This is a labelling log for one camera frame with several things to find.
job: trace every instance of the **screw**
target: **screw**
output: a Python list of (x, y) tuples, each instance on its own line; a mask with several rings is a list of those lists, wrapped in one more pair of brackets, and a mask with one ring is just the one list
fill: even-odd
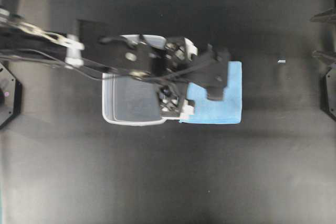
[(125, 57), (126, 57), (126, 59), (128, 59), (128, 60), (130, 60), (130, 61), (136, 61), (137, 59), (137, 57), (136, 57), (136, 55), (135, 54), (132, 54), (131, 52), (127, 52), (126, 54), (125, 54)]

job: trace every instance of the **black cable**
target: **black cable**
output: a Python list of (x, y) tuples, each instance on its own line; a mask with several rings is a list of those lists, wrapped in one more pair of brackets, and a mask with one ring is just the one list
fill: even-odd
[(186, 68), (186, 69), (183, 69), (183, 70), (180, 70), (180, 71), (177, 71), (177, 72), (173, 72), (173, 73), (169, 73), (169, 74), (166, 74), (164, 76), (160, 76), (160, 77), (135, 77), (135, 76), (132, 76), (132, 75), (113, 75), (111, 77), (105, 77), (105, 78), (101, 78), (101, 77), (95, 77), (95, 76), (92, 76), (88, 73), (85, 73), (84, 71), (80, 70), (79, 68), (76, 68), (74, 67), (73, 65), (69, 64), (69, 63), (66, 63), (56, 57), (53, 57), (49, 54), (46, 54), (45, 52), (42, 52), (42, 51), (39, 51), (39, 50), (35, 50), (35, 49), (30, 49), (30, 48), (18, 48), (18, 49), (15, 49), (16, 51), (20, 51), (20, 52), (34, 52), (34, 53), (37, 53), (37, 54), (40, 54), (40, 55), (43, 55), (49, 59), (52, 59), (52, 60), (55, 60), (59, 63), (61, 63), (61, 65), (63, 66), (69, 66), (70, 69), (80, 73), (81, 75), (85, 76), (85, 77), (88, 77), (89, 79), (91, 80), (95, 80), (95, 81), (102, 81), (102, 80), (109, 80), (109, 79), (114, 79), (114, 78), (119, 78), (119, 77), (125, 77), (125, 76), (131, 76), (131, 77), (134, 77), (138, 80), (141, 80), (141, 81), (145, 81), (145, 82), (151, 82), (151, 81), (162, 81), (162, 80), (165, 80), (165, 79), (171, 79), (171, 78), (175, 78), (175, 77), (178, 77), (178, 76), (181, 76), (183, 74), (186, 74), (186, 73), (190, 73), (190, 72), (193, 72), (195, 70), (198, 70), (198, 69), (201, 69), (201, 68), (204, 68), (212, 63), (214, 63), (216, 60), (215, 59), (210, 59), (210, 60), (206, 60), (206, 61), (203, 61), (202, 63), (198, 64), (198, 65), (195, 65), (195, 66), (192, 66), (192, 67), (189, 67), (189, 68)]
[(87, 77), (87, 78), (89, 78), (91, 80), (102, 81), (102, 80), (109, 80), (109, 79), (114, 79), (115, 78), (115, 76), (105, 77), (105, 78), (92, 76), (92, 75), (90, 75), (88, 73), (85, 73), (84, 71), (80, 70), (79, 68), (74, 67), (73, 65), (71, 65), (69, 63), (66, 63), (66, 62), (64, 62), (64, 61), (62, 61), (62, 60), (60, 60), (60, 59), (58, 59), (56, 57), (53, 57), (53, 56), (51, 56), (49, 54), (46, 54), (44, 52), (41, 52), (39, 50), (30, 49), (30, 48), (19, 48), (19, 49), (16, 49), (16, 51), (19, 51), (19, 52), (35, 52), (37, 54), (43, 55), (43, 56), (45, 56), (45, 57), (47, 57), (49, 59), (52, 59), (52, 60), (55, 60), (55, 61), (61, 63), (63, 66), (69, 66), (72, 70), (80, 73), (81, 75), (83, 75), (83, 76), (85, 76), (85, 77)]
[(24, 58), (18, 55), (13, 55), (13, 56), (3, 56), (0, 55), (0, 60), (6, 60), (6, 61), (28, 61), (28, 62), (33, 62), (33, 63), (42, 63), (46, 65), (57, 65), (57, 66), (63, 66), (60, 65), (58, 62), (53, 64), (50, 62), (46, 62), (46, 60), (41, 60), (41, 59), (33, 59), (33, 58)]
[(144, 77), (144, 78), (139, 78), (139, 80), (142, 80), (142, 81), (160, 81), (162, 79), (171, 79), (171, 78), (174, 78), (174, 77), (177, 77), (177, 76), (181, 76), (183, 74), (190, 73), (190, 72), (196, 71), (198, 69), (207, 67), (207, 66), (211, 65), (214, 62), (216, 62), (215, 59), (210, 59), (210, 60), (203, 61), (202, 63), (200, 63), (198, 65), (195, 65), (195, 66), (192, 66), (192, 67), (189, 67), (189, 68), (177, 71), (177, 72), (166, 74), (165, 76), (160, 76), (160, 77)]

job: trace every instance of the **small white object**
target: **small white object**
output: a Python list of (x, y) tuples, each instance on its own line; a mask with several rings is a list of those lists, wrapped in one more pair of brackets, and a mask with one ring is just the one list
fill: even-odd
[(85, 48), (83, 43), (63, 37), (63, 36), (59, 37), (57, 41), (58, 41), (57, 44), (67, 47), (67, 48), (73, 48), (73, 49), (78, 49), (78, 50), (84, 50)]
[(149, 57), (152, 58), (152, 59), (155, 59), (156, 58), (156, 54), (153, 54), (152, 52), (149, 53)]
[(9, 16), (10, 15), (9, 11), (7, 11), (6, 9), (3, 9), (3, 8), (0, 8), (0, 14), (4, 15), (4, 16)]
[[(78, 37), (72, 34), (68, 34), (68, 38), (73, 41), (78, 41)], [(73, 65), (76, 68), (79, 68), (84, 65), (84, 62), (81, 57), (80, 49), (76, 48), (67, 48), (67, 56), (65, 58), (65, 62), (67, 64)]]
[(178, 50), (176, 53), (175, 53), (176, 57), (179, 58), (179, 60), (184, 60), (184, 52), (181, 51), (181, 50)]
[(180, 116), (177, 118), (166, 117), (167, 120), (188, 120), (190, 115), (195, 113), (195, 108), (189, 105), (187, 100), (184, 100), (183, 107), (180, 113)]
[(194, 46), (194, 43), (192, 43), (189, 39), (185, 39), (185, 44), (187, 47), (187, 56), (189, 60), (192, 60), (192, 55), (197, 55), (198, 54), (198, 49), (197, 47)]
[(136, 55), (132, 54), (131, 52), (127, 52), (125, 54), (125, 58), (128, 59), (128, 60), (130, 60), (130, 61), (136, 61), (137, 60), (136, 59), (137, 58)]

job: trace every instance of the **blue microfiber towel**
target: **blue microfiber towel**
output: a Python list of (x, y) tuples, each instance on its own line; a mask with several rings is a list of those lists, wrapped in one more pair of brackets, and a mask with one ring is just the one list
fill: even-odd
[(230, 61), (227, 87), (223, 101), (209, 101), (206, 90), (194, 83), (188, 87), (187, 98), (196, 103), (195, 114), (180, 123), (235, 124), (240, 123), (242, 105), (242, 63)]

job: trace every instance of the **black mount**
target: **black mount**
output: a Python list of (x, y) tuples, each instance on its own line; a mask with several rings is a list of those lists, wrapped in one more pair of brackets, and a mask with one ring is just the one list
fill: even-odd
[(0, 64), (0, 129), (20, 113), (21, 83)]
[[(334, 0), (333, 9), (315, 15), (310, 21), (336, 25), (336, 0)], [(325, 83), (328, 97), (328, 112), (336, 120), (336, 52), (314, 51), (312, 56), (331, 68), (325, 76)]]
[[(114, 35), (113, 28), (108, 24), (80, 20), (77, 33), (85, 48), (78, 52), (82, 65), (73, 67), (65, 64), (66, 56), (73, 48), (68, 50), (42, 36), (41, 33), (46, 32), (38, 28), (38, 33), (20, 28), (21, 23), (16, 22), (15, 15), (8, 14), (3, 8), (0, 10), (3, 10), (0, 12), (0, 58), (3, 60), (67, 66), (96, 80), (101, 78), (89, 76), (84, 69), (113, 73), (118, 77), (131, 76), (153, 83), (158, 90), (164, 117), (179, 117), (190, 82), (206, 89), (209, 100), (220, 101), (224, 98), (230, 59), (226, 48), (208, 45), (204, 50), (197, 50), (184, 37), (161, 37), (165, 43), (162, 47), (156, 47), (149, 44), (144, 35), (138, 35), (137, 41), (130, 41)], [(167, 92), (163, 94), (162, 90), (169, 90), (168, 93), (172, 95), (168, 97)]]

